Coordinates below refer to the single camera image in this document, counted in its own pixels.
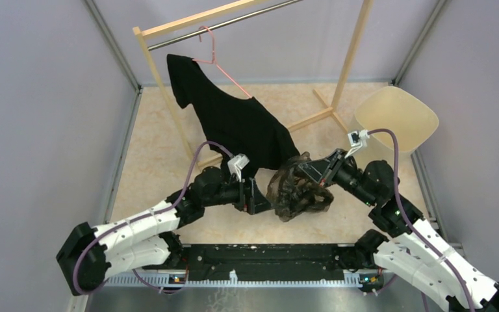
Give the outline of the dark translucent trash bag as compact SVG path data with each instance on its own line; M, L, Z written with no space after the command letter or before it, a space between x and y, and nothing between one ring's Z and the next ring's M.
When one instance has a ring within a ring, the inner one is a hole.
M321 213L329 210L334 195L308 177L298 165L309 161L310 153L291 157L272 176L266 198L275 215L288 222L303 213Z

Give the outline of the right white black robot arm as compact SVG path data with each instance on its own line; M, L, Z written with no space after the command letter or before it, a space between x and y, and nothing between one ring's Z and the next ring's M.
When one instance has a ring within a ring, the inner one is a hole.
M338 185L371 207L377 227L355 244L355 260L395 273L434 301L443 311L499 311L499 281L486 276L449 245L421 211L396 196L394 170L385 160L364 170L343 149L324 159L298 165L322 187Z

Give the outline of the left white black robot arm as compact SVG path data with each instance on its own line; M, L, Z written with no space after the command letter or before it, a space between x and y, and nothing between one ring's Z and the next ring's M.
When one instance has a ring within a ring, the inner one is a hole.
M75 226L56 260L74 296L95 292L109 278L135 268L175 268L183 256L174 231L202 218L206 207L229 204L249 215L272 208L254 178L225 179L219 168L208 167L141 213L99 226Z

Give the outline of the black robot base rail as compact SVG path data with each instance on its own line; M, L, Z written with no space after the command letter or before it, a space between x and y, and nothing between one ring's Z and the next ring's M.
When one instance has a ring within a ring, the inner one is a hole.
M361 269L376 270L372 257L343 244L192 244L174 266L189 281L340 281Z

